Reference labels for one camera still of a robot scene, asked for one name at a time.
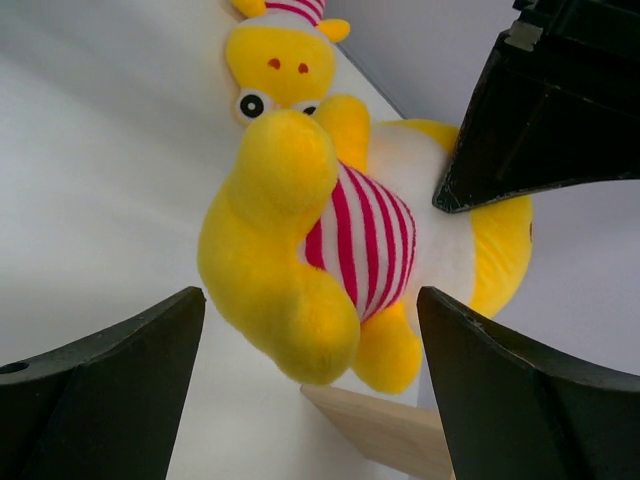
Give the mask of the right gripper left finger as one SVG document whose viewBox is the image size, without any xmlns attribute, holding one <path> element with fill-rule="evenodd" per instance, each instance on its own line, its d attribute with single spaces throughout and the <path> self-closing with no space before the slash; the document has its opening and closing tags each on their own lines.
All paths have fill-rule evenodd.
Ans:
<svg viewBox="0 0 640 480">
<path fill-rule="evenodd" d="M 164 479 L 205 316 L 188 287 L 1 368 L 4 479 Z"/>
</svg>

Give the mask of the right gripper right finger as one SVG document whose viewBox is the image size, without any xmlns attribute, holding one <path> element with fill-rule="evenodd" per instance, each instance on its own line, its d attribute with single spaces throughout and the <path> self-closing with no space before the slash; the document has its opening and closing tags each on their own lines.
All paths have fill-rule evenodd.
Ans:
<svg viewBox="0 0 640 480">
<path fill-rule="evenodd" d="M 459 479 L 639 477 L 639 378 L 560 352 L 434 288 L 417 310 Z"/>
</svg>

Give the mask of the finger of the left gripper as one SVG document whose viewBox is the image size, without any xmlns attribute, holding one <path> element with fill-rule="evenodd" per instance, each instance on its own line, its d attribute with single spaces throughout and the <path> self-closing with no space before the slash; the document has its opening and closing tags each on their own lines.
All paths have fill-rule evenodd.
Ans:
<svg viewBox="0 0 640 480">
<path fill-rule="evenodd" d="M 639 5 L 517 1 L 434 191 L 453 214 L 639 176 Z"/>
</svg>

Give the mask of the yellow frog plush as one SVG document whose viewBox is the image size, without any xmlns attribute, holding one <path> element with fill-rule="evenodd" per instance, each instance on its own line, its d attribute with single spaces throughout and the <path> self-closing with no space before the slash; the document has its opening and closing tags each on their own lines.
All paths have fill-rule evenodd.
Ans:
<svg viewBox="0 0 640 480">
<path fill-rule="evenodd" d="M 227 38 L 225 60 L 239 92 L 235 113 L 243 124 L 276 109 L 312 114 L 336 73 L 334 45 L 351 25 L 327 18 L 325 1 L 235 0 L 244 16 Z"/>
<path fill-rule="evenodd" d="M 532 256 L 533 201 L 431 203 L 456 127 L 375 123 L 350 95 L 251 122 L 203 221 L 197 265 L 220 315 L 286 376 L 352 371 L 404 392 L 418 376 L 421 288 L 493 317 Z"/>
</svg>

